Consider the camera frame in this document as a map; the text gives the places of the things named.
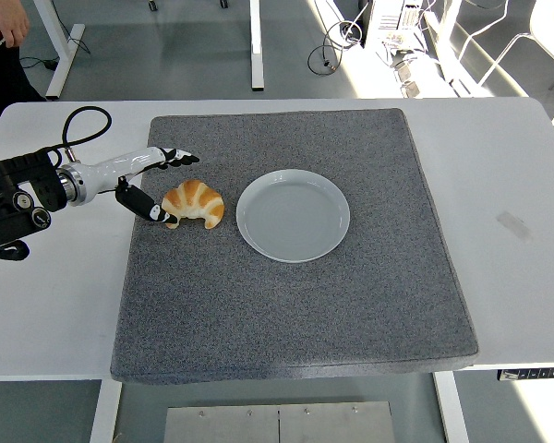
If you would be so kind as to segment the person's hand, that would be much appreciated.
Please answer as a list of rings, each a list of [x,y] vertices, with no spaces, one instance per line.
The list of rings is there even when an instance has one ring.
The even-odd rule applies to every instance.
[[[17,48],[26,39],[30,22],[19,0],[0,0],[0,40],[7,48]]]

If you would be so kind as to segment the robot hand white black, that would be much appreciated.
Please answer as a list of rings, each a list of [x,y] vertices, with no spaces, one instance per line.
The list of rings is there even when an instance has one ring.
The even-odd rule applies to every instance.
[[[87,204],[97,195],[113,191],[117,202],[142,219],[174,223],[175,216],[129,180],[152,168],[165,169],[198,161],[198,157],[183,150],[148,147],[95,165],[71,162],[61,167],[59,176],[67,202],[73,206]]]

